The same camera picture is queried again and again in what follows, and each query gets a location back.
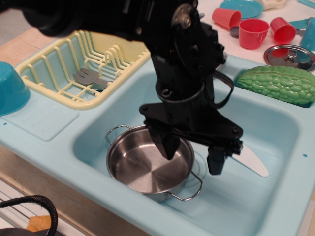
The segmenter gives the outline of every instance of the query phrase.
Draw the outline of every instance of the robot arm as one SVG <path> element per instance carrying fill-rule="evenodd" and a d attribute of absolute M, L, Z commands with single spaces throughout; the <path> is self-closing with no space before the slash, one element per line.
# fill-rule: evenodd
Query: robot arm
<path fill-rule="evenodd" d="M 241 127 L 222 116 L 214 103 L 213 78 L 233 82 L 216 68 L 225 63 L 224 47 L 211 26 L 200 21 L 197 0 L 3 0 L 0 12 L 13 7 L 47 36 L 67 36 L 75 30 L 112 34 L 142 41 L 151 52 L 161 103 L 144 104 L 140 113 L 161 154 L 172 159 L 180 138 L 208 146 L 213 175 L 224 161 L 240 154 Z"/>

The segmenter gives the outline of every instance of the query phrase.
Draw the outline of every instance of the dish rack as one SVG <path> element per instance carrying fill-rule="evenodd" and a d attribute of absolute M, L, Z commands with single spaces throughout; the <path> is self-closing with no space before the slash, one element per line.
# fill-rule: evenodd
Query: dish rack
<path fill-rule="evenodd" d="M 150 58 L 142 42 L 76 31 L 54 41 L 15 69 L 26 86 L 72 109 L 86 110 L 103 102 Z M 82 85 L 73 74 L 80 68 L 99 73 L 108 87 Z"/>

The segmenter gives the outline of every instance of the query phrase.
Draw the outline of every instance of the gray toy utensil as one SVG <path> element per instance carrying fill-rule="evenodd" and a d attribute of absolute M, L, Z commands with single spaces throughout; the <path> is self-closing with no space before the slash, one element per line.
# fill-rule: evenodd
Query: gray toy utensil
<path fill-rule="evenodd" d="M 295 29 L 295 30 L 296 30 L 296 34 L 300 35 L 301 37 L 304 36 L 305 29 Z"/>
<path fill-rule="evenodd" d="M 80 68 L 80 70 L 73 74 L 73 78 L 85 86 L 93 83 L 103 86 L 104 89 L 108 86 L 108 81 L 101 79 L 97 72 L 90 69 Z"/>

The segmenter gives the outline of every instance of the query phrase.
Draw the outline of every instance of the pot lid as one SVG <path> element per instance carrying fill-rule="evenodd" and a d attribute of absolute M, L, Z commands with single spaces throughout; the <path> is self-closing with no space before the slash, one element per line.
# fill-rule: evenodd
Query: pot lid
<path fill-rule="evenodd" d="M 312 71 L 315 69 L 315 55 L 300 46 L 276 45 L 268 48 L 264 53 L 268 65 L 280 65 Z"/>

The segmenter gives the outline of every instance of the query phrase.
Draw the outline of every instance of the stainless steel pot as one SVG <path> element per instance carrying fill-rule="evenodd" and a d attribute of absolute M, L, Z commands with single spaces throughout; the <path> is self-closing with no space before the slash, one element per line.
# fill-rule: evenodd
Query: stainless steel pot
<path fill-rule="evenodd" d="M 113 143 L 109 135 L 117 128 L 127 127 Z M 197 196 L 202 188 L 202 180 L 192 172 L 194 152 L 189 141 L 182 140 L 172 160 L 167 160 L 159 152 L 145 125 L 130 128 L 119 125 L 106 136 L 111 144 L 107 153 L 107 169 L 112 178 L 162 202 L 173 196 L 188 201 Z M 199 181 L 198 191 L 189 198 L 177 194 L 183 189 L 188 176 L 192 173 Z"/>

